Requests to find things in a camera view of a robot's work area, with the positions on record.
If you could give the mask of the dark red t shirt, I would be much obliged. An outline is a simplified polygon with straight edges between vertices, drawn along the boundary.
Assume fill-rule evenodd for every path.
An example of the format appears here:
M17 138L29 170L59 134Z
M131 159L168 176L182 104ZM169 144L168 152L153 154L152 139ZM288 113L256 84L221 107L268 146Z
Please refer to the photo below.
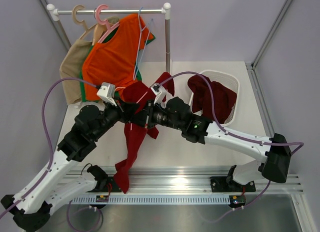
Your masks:
M155 99L155 95L150 88L148 88L151 92L152 99ZM129 170L133 166L134 162L138 157L138 151L145 139L146 135L149 135L151 138L156 139L159 134L157 128L148 129L146 134L131 134L125 135L124 128L124 136L126 140L126 148L127 148L127 158L115 164L116 174L113 176L115 183L122 190L123 193L127 193L130 187L129 181Z

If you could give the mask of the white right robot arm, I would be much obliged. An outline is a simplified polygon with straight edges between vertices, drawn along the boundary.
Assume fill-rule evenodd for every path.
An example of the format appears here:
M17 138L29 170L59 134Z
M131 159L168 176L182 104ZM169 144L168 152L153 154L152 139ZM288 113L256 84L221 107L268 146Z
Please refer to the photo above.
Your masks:
M226 176L212 176L213 192L254 192L254 181L259 179L279 184L287 181L292 153L281 134L271 138L257 137L220 128L216 122L193 114L190 106L178 97L169 100L165 108L148 101L133 116L132 122L146 129L162 125L180 130L189 142L226 147L254 159L244 165L231 166Z

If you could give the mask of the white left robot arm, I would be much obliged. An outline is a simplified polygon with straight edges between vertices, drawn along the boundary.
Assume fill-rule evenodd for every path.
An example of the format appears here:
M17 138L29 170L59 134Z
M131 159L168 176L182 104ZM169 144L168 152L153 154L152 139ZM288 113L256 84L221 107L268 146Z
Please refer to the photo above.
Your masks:
M117 101L104 110L95 105L84 106L75 123L53 154L53 160L19 193L6 195L1 204L12 215L18 227L35 232L63 205L85 192L101 192L107 187L108 176L98 166L68 184L57 183L96 148L96 142L115 123L128 122L139 108L138 104Z

